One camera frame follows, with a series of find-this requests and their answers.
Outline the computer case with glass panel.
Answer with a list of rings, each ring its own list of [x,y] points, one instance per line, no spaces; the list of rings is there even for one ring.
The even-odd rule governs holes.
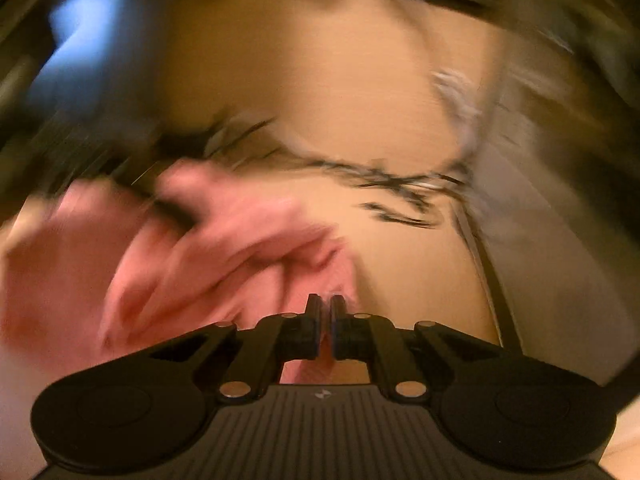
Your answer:
[[[607,382],[639,349],[636,33],[579,0],[504,0],[470,159],[503,340]]]

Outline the black computer monitor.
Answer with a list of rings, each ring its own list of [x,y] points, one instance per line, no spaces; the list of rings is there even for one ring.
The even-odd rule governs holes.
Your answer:
[[[152,167],[169,3],[1,0],[4,200]]]

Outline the pink knitted garment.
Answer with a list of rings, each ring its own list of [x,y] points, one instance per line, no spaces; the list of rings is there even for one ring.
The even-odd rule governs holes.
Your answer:
[[[298,200],[193,160],[165,170],[156,189],[192,229],[118,186],[77,181],[11,245],[2,344],[66,375],[216,322],[246,330],[300,312],[312,294],[357,309],[344,240]]]

